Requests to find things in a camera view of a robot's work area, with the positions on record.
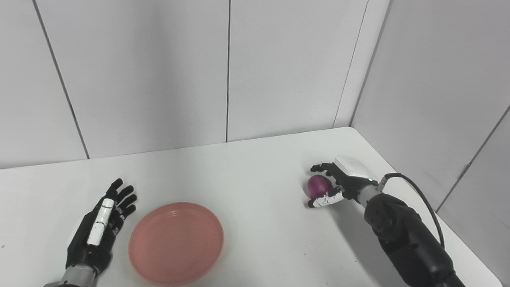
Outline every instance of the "black cable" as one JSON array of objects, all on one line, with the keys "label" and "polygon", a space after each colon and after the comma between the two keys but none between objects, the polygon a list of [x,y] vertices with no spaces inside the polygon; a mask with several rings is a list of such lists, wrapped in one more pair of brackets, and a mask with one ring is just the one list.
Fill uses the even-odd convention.
[{"label": "black cable", "polygon": [[428,209],[428,212],[430,212],[430,215],[432,216],[432,220],[434,220],[434,224],[436,225],[436,228],[438,229],[438,234],[439,234],[439,242],[441,244],[441,246],[443,248],[445,248],[445,239],[443,237],[443,231],[441,230],[441,226],[439,225],[439,221],[438,221],[438,218],[436,217],[436,213],[434,212],[434,210],[432,209],[432,207],[430,206],[430,203],[428,202],[428,200],[425,198],[425,195],[423,194],[423,192],[421,192],[420,188],[407,176],[401,174],[401,173],[389,173],[389,174],[386,174],[384,175],[384,178],[386,178],[387,180],[392,178],[392,177],[400,177],[400,178],[403,178],[405,181],[407,181],[413,188],[414,190],[420,195],[421,199],[423,200],[423,202],[425,203],[425,206],[427,206],[427,209]]}]

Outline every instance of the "black arm segment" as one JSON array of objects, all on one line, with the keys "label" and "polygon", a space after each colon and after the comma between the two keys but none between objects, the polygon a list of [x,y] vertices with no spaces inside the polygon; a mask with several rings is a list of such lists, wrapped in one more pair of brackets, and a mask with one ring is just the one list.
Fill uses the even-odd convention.
[{"label": "black arm segment", "polygon": [[414,209],[387,194],[374,196],[365,221],[406,284],[412,287],[464,287],[453,262]]}]

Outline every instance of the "purple egg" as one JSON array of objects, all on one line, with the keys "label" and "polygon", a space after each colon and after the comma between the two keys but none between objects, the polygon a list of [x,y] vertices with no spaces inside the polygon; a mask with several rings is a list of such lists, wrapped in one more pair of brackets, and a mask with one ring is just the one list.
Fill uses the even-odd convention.
[{"label": "purple egg", "polygon": [[308,190],[312,200],[322,197],[332,188],[331,181],[322,175],[314,175],[308,180]]}]

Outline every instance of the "table surface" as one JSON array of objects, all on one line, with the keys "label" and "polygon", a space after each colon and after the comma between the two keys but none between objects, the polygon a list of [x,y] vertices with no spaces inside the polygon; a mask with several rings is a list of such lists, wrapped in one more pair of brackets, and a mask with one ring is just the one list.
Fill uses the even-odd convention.
[{"label": "table surface", "polygon": [[[130,235],[151,210],[181,201],[210,209],[225,233],[217,263],[188,286],[406,286],[364,222],[362,206],[344,200],[305,208],[310,166],[340,154],[379,178],[394,171],[352,128],[0,170],[0,278],[5,286],[60,280],[74,229],[120,177],[135,187],[137,211],[117,236],[97,286],[151,286],[131,267]],[[390,180],[385,192],[413,207],[436,234],[406,183]],[[501,286],[440,222],[464,284]]]}]

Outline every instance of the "round plate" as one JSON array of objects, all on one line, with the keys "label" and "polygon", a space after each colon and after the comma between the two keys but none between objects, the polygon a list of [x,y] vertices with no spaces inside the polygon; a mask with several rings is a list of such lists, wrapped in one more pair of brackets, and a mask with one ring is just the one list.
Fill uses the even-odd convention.
[{"label": "round plate", "polygon": [[147,281],[179,286],[207,273],[222,247],[218,218],[201,205],[178,202],[155,209],[138,223],[129,242],[129,258]]}]

